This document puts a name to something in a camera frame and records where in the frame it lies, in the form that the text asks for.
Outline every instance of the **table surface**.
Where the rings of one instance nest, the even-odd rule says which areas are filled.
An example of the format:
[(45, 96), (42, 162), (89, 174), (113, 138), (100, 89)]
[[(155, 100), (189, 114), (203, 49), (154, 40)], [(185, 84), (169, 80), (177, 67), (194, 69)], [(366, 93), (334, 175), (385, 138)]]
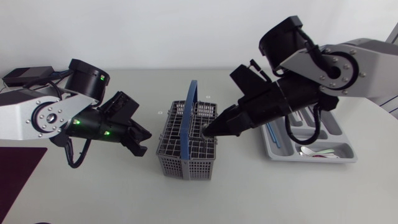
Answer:
[[(140, 104), (132, 118), (153, 134), (142, 142), (144, 157), (118, 143), (93, 141), (81, 167), (72, 169), (63, 148), (48, 139), (0, 141), (48, 148), (4, 223), (396, 222), (398, 120), (362, 98), (341, 99), (334, 110), (357, 163), (271, 161), (257, 128), (218, 138), (210, 181), (165, 177), (155, 151), (172, 101), (184, 100), (195, 79), (198, 99), (217, 103), (221, 113), (243, 95), (230, 72), (108, 71), (104, 100), (127, 93)], [(73, 143), (80, 150), (84, 140)]]

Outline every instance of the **gray plastic tray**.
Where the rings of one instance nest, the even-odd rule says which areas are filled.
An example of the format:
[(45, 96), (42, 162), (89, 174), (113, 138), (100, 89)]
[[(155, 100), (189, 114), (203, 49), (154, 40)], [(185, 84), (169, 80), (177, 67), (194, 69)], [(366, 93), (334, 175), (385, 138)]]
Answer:
[[(308, 139), (313, 135), (315, 122), (312, 116), (312, 108), (307, 107), (299, 114), (289, 115), (290, 124), (294, 136), (298, 139)], [(285, 118), (279, 118), (270, 122), (280, 147), (273, 142), (271, 134), (266, 125), (261, 126), (261, 131), (266, 145), (267, 155), (275, 161), (299, 161), (299, 162), (335, 162), (349, 163), (358, 160), (349, 140), (340, 128), (332, 112), (322, 111), (321, 132), (319, 138), (308, 148), (317, 152), (324, 149), (334, 149), (335, 155), (340, 158), (308, 157), (299, 154), (301, 145), (293, 142), (287, 135), (285, 129)]]

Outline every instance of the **black cable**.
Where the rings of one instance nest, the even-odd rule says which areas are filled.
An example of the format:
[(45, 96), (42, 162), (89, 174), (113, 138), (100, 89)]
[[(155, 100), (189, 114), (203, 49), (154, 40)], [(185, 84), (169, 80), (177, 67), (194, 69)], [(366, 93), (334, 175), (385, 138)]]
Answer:
[(306, 40), (306, 43), (304, 43), (305, 48), (307, 49), (308, 54), (311, 56), (311, 59), (315, 65), (324, 71), (329, 77), (333, 77), (333, 70), (331, 69), (331, 66), (328, 65), (328, 62), (322, 57), (322, 53), (318, 45), (315, 45), (312, 39), (301, 28), (298, 27), (297, 32), (303, 37), (304, 40)]
[(73, 144), (71, 139), (68, 140), (67, 145), (65, 146), (65, 154), (67, 155), (67, 161), (70, 167), (76, 169), (81, 165), (81, 163), (85, 159), (87, 150), (90, 147), (90, 143), (91, 139), (86, 139), (86, 143), (83, 147), (83, 150), (80, 153), (79, 158), (77, 159), (76, 162), (73, 162)]
[(58, 98), (60, 98), (60, 100), (62, 100), (62, 93), (61, 90), (59, 89), (59, 87), (52, 81), (49, 81), (49, 84), (54, 87), (55, 91), (57, 92), (57, 96)]
[(275, 70), (272, 71), (276, 77), (282, 78), (285, 74), (278, 74)]
[(293, 135), (292, 129), (290, 128), (289, 116), (286, 115), (285, 116), (285, 128), (286, 128), (286, 132), (287, 132), (287, 135), (289, 136), (289, 138), (291, 138), (291, 140), (293, 140), (297, 144), (301, 144), (301, 145), (309, 145), (309, 144), (314, 143), (318, 139), (320, 131), (321, 131), (321, 121), (320, 121), (321, 120), (321, 111), (322, 111), (322, 109), (321, 109), (320, 105), (317, 104), (313, 107), (313, 118), (315, 120), (315, 132), (314, 132), (313, 136), (311, 136), (307, 140), (299, 140)]
[(53, 81), (53, 80), (57, 80), (57, 79), (60, 79), (60, 78), (68, 77), (71, 74), (73, 74), (73, 72), (74, 72), (73, 70), (68, 70), (67, 72), (62, 73), (61, 75), (52, 75), (50, 77), (45, 77), (45, 78), (39, 78), (39, 79), (36, 79), (36, 80), (32, 80), (29, 83), (26, 83), (23, 86), (23, 88), (30, 88), (30, 87), (32, 87), (34, 85), (37, 85), (37, 84), (45, 85), (49, 81)]
[(7, 85), (6, 85), (6, 83), (4, 82), (4, 80), (2, 81), (2, 84), (4, 85), (4, 87), (0, 90), (0, 93), (1, 93), (5, 88), (7, 88)]
[(272, 80), (268, 77), (268, 75), (261, 69), (261, 67), (257, 64), (257, 62), (252, 59), (250, 60), (250, 65), (253, 66), (257, 72), (259, 72), (265, 79), (267, 83), (272, 83)]

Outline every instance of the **black device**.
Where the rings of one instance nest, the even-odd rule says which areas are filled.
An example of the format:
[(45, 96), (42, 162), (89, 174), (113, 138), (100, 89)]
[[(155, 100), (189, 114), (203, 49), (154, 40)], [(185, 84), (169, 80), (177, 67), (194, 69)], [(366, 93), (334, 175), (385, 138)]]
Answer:
[[(239, 136), (242, 131), (285, 116), (289, 137), (300, 144), (311, 144), (320, 132), (320, 111), (336, 108), (338, 98), (320, 91), (319, 83), (305, 78), (298, 73), (280, 68), (279, 65), (300, 49), (306, 49), (314, 63), (329, 77), (335, 77), (339, 71), (332, 69), (322, 57), (320, 49), (301, 30), (302, 23), (297, 16), (288, 17), (267, 32), (259, 43), (261, 54), (265, 55), (277, 77), (275, 82), (259, 66), (253, 66), (265, 78), (261, 78), (245, 65), (231, 73), (231, 78), (244, 93), (238, 105), (225, 109), (212, 123), (203, 129), (204, 136)], [(288, 114), (306, 106), (314, 107), (315, 132), (307, 140), (298, 140), (290, 130)]]
[[(3, 93), (4, 100), (0, 106), (3, 106), (3, 114), (12, 114), (24, 120), (25, 125), (19, 126), (18, 119), (4, 119), (2, 122), (12, 127), (10, 131), (1, 132), (5, 139), (49, 138), (55, 145), (65, 148), (72, 168), (83, 162), (91, 140), (120, 142), (135, 156), (145, 154), (147, 148), (140, 143), (152, 135), (131, 119), (139, 104), (118, 91), (99, 106), (110, 80), (106, 72), (72, 59), (69, 70), (54, 72), (52, 67), (18, 68), (9, 75), (18, 76), (30, 78), (20, 83), (23, 84), (22, 89)], [(66, 77), (65, 88), (59, 88), (57, 84)], [(41, 86), (31, 90), (34, 85)], [(86, 139), (76, 162), (73, 161), (71, 137)]]
[(16, 68), (2, 78), (9, 87), (23, 86), (33, 80), (49, 77), (53, 74), (54, 69), (51, 66)]

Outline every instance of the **blue handle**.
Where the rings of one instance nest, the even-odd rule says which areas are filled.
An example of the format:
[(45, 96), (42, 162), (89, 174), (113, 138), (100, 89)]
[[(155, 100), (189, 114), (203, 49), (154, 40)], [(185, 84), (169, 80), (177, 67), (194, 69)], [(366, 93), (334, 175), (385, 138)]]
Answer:
[(198, 101), (198, 81), (192, 80), (189, 86), (187, 100), (185, 100), (184, 112), (180, 128), (181, 159), (189, 160), (189, 121), (192, 106)]

